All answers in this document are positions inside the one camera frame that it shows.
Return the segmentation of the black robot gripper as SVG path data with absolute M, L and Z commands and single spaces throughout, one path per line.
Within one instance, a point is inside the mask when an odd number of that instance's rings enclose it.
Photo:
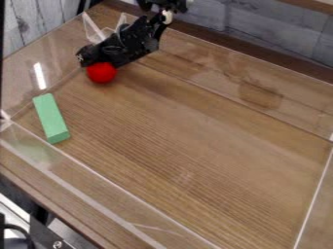
M 81 47 L 74 54 L 81 67 L 107 62 L 119 68 L 155 52 L 172 15 L 188 11 L 188 0 L 136 0 L 136 3 L 141 11 L 149 11 L 153 5 L 159 11 L 151 18 L 140 16 L 133 23 L 121 24 L 104 42 Z

